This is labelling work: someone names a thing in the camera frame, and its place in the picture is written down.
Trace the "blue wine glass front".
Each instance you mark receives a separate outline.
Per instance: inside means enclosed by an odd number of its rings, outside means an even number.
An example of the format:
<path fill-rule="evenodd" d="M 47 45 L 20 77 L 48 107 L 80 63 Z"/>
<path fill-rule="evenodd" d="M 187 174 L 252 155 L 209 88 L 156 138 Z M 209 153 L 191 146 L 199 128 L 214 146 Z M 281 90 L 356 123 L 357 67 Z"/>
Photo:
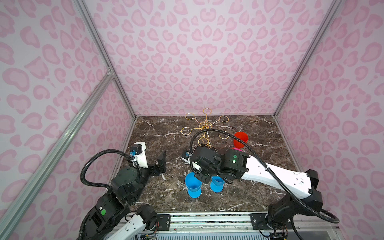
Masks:
<path fill-rule="evenodd" d="M 215 193 L 220 193 L 224 188 L 225 181 L 220 177 L 211 177 L 211 190 Z"/>

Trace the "blue wine glass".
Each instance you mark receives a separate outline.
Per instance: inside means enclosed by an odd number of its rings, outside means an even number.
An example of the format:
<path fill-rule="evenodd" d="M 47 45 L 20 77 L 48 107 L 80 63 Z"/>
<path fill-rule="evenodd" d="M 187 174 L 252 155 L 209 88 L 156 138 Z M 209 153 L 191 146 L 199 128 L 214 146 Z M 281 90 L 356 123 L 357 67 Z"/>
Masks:
<path fill-rule="evenodd" d="M 211 177 L 211 190 L 215 193 L 220 193 L 224 188 L 225 181 L 220 177 Z"/>
<path fill-rule="evenodd" d="M 191 198 L 197 199 L 202 194 L 202 182 L 195 177 L 194 173 L 186 175 L 185 184 Z"/>

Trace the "red wine glass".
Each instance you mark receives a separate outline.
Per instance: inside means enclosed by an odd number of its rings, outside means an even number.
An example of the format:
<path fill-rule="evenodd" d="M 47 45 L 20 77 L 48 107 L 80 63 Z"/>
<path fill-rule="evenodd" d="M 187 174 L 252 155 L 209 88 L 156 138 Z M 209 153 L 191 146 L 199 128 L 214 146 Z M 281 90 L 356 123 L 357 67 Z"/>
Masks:
<path fill-rule="evenodd" d="M 240 142 L 238 140 L 233 140 L 234 146 L 237 149 L 244 148 L 245 147 L 244 143 L 247 143 L 249 140 L 249 136 L 244 132 L 235 133 L 235 137 L 241 140 Z"/>

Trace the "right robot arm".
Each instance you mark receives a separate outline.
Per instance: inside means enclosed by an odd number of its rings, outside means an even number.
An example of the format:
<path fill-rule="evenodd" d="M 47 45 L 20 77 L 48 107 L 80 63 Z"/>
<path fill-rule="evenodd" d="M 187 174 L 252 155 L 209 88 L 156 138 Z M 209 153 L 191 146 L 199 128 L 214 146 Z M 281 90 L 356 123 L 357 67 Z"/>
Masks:
<path fill-rule="evenodd" d="M 222 155 L 198 146 L 193 153 L 184 153 L 184 157 L 196 171 L 195 177 L 205 184 L 212 183 L 213 177 L 219 177 L 226 183 L 234 180 L 255 181 L 278 189 L 282 189 L 281 184 L 284 184 L 289 192 L 269 205 L 268 213 L 262 220 L 262 225 L 269 228 L 278 228 L 297 214 L 312 216 L 309 210 L 294 200 L 294 196 L 317 212 L 323 207 L 315 171 L 303 173 L 270 164 L 262 165 L 254 156 L 238 149 L 229 149 Z"/>

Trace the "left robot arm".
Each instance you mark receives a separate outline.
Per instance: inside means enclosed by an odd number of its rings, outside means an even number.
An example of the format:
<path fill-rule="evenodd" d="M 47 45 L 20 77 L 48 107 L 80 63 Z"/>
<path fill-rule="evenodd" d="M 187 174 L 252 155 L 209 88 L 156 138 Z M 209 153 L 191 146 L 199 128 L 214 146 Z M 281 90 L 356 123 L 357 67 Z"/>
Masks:
<path fill-rule="evenodd" d="M 91 164 L 101 156 L 110 153 L 127 158 L 132 164 L 119 170 L 110 184 L 87 180 L 86 173 Z M 147 168 L 139 165 L 137 157 L 115 149 L 103 150 L 92 156 L 81 170 L 80 180 L 86 186 L 105 188 L 107 192 L 97 200 L 95 206 L 84 217 L 78 239 L 102 240 L 106 237 L 120 220 L 131 212 L 131 206 L 138 202 L 150 177 L 158 177 L 166 170 L 166 151 L 159 155 L 156 165 Z"/>

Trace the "aluminium mounting rail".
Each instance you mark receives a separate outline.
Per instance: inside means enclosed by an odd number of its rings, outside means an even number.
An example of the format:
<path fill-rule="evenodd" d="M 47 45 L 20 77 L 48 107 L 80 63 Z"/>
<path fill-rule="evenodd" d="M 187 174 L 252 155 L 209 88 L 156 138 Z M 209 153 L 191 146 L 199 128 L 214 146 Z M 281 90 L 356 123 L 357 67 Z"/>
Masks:
<path fill-rule="evenodd" d="M 338 225 L 316 217 L 296 215 L 281 227 L 269 227 L 265 212 L 159 213 L 158 225 L 149 231 L 137 231 L 138 218 L 129 214 L 106 236 L 107 240 L 342 240 Z"/>

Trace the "aluminium frame strut diagonal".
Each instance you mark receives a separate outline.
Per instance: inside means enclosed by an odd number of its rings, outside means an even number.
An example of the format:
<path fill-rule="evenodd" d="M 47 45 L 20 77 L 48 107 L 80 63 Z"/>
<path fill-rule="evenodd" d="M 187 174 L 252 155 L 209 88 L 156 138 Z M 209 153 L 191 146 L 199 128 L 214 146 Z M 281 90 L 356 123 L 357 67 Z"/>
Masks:
<path fill-rule="evenodd" d="M 70 122 L 64 133 L 58 141 L 51 148 L 46 158 L 42 161 L 38 169 L 27 181 L 22 191 L 17 198 L 10 205 L 6 213 L 1 219 L 1 239 L 7 240 L 14 232 L 15 228 L 27 212 L 30 205 L 42 189 L 45 182 L 55 169 L 59 160 L 63 157 L 64 153 L 72 143 L 76 134 L 80 131 L 81 127 L 89 117 L 95 105 L 100 100 L 104 91 L 115 79 L 115 75 L 108 72 L 100 84 L 95 88 L 89 98 L 85 101 L 76 116 Z"/>

